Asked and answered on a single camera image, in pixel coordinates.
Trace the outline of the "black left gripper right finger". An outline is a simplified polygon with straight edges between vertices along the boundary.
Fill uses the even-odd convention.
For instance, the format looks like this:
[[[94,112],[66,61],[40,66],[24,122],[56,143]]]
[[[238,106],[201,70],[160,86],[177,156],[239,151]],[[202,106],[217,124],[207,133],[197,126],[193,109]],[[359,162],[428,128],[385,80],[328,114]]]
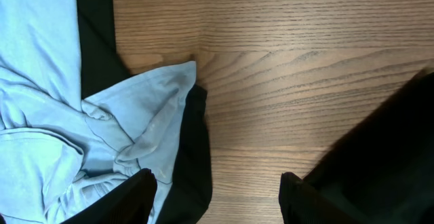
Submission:
[[[279,205],[285,224],[359,224],[292,172],[281,175]]]

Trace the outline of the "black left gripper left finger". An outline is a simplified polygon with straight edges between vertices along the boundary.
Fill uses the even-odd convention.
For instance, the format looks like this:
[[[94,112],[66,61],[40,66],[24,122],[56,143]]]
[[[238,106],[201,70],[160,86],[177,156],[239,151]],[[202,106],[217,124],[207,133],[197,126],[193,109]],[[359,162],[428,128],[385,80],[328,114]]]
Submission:
[[[154,174],[142,169],[62,224],[147,224],[156,191]]]

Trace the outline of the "black t-shirt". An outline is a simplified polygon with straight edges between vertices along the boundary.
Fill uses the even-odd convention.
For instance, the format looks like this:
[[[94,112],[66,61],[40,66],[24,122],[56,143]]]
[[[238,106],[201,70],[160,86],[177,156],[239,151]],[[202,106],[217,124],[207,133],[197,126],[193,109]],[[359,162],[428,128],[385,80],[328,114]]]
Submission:
[[[360,223],[433,224],[433,74],[417,74],[304,180]]]

